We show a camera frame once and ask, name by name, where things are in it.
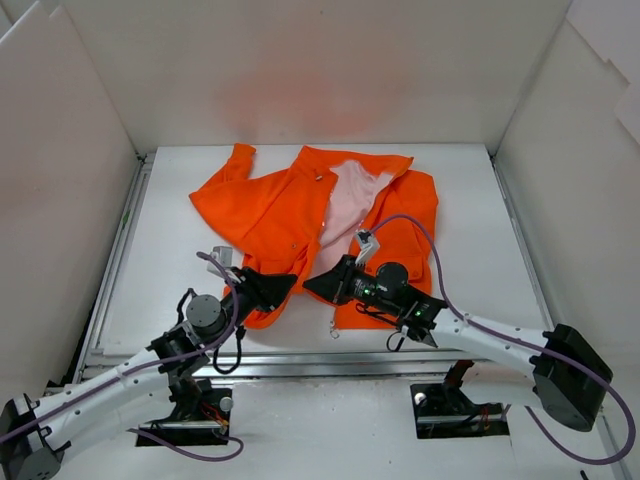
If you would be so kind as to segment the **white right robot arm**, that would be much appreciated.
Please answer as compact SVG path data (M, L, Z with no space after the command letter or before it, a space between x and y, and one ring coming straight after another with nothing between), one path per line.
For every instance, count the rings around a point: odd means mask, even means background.
M456 314L443 300L412 286L397 262L366 273L351 255L328 272L304 281L316 297L336 306L356 302L394 318L409 339L457 349L522 373L532 383L535 405L570 429L587 432L595 422L613 373L575 328L518 328Z

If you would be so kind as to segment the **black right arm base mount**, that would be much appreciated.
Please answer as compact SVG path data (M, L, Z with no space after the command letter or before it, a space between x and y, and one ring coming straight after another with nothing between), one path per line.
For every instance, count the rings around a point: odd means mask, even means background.
M441 382L410 386L419 440L508 436L507 409L500 403L474 403L461 390L463 375L475 363L457 361Z

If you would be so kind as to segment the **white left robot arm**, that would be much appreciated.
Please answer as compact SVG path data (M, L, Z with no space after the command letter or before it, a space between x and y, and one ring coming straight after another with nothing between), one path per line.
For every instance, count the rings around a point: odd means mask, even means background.
M175 326L133 357L51 396L18 396L1 413L1 468L7 479L50 479L86 447L169 414L185 420L200 395L183 382L204 367L253 312L279 308L294 274L223 271L229 292L219 299L188 290Z

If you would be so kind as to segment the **orange jacket with pink lining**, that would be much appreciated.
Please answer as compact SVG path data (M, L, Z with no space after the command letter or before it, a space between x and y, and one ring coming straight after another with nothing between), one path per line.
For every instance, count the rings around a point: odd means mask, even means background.
M255 153L235 145L189 196L205 223L243 253L244 266L304 282L357 254L356 231L376 227L380 248L367 273L397 262L411 285L431 292L439 199L433 177L412 169L412 158L304 146L288 168L253 178Z

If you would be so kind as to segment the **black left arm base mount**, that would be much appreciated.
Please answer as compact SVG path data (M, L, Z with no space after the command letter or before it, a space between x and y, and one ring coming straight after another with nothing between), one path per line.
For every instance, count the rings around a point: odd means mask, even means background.
M232 388L208 379L184 380L171 387L171 413L139 429L174 446L227 445L231 430Z

